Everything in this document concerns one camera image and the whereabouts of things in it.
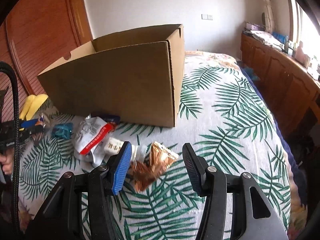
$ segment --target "black cable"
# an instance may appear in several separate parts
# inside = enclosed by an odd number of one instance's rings
[[[12,176],[12,202],[11,202],[11,217],[12,224],[17,235],[20,239],[20,223],[19,223],[19,172],[20,172],[20,143],[19,143],[19,95],[17,77],[9,64],[0,61],[0,72],[7,74],[10,79],[13,97],[13,120],[14,120],[14,160],[13,160],[13,176]]]

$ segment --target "brown box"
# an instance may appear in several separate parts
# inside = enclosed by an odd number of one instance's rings
[[[183,25],[159,25],[90,41],[38,79],[62,113],[104,112],[123,122],[174,127],[183,68]]]

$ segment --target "human hand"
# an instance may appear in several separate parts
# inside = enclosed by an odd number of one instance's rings
[[[2,166],[2,171],[5,175],[10,175],[13,169],[13,155],[14,155],[14,148],[10,148],[6,150],[5,154],[0,154],[0,163]]]

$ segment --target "white wall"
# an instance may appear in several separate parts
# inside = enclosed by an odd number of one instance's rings
[[[237,56],[244,22],[262,24],[262,0],[84,0],[92,34],[183,23],[186,50]],[[213,14],[213,21],[201,14]]]
[[[282,35],[290,34],[290,15],[288,0],[271,0],[276,22],[276,31]]]

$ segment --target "leaf-patterned bedsheet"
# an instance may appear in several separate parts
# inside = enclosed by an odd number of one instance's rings
[[[46,101],[39,110],[52,124],[82,117],[61,114]],[[285,228],[290,216],[287,155],[275,131],[273,117],[243,76],[235,60],[224,54],[187,52],[179,116],[176,127],[162,128],[121,123],[113,137],[136,145],[158,141],[179,153],[180,158],[146,191],[135,193],[125,182],[110,199],[114,225],[120,239],[194,239],[201,221],[204,198],[193,192],[181,156],[190,142],[209,165],[225,173],[250,172],[278,213]],[[92,170],[90,163],[73,156],[72,140],[51,138],[35,146],[23,145],[21,156],[21,203],[32,215],[65,171]],[[90,238],[87,196],[83,194],[84,233]],[[228,196],[225,239],[230,236],[232,198]]]

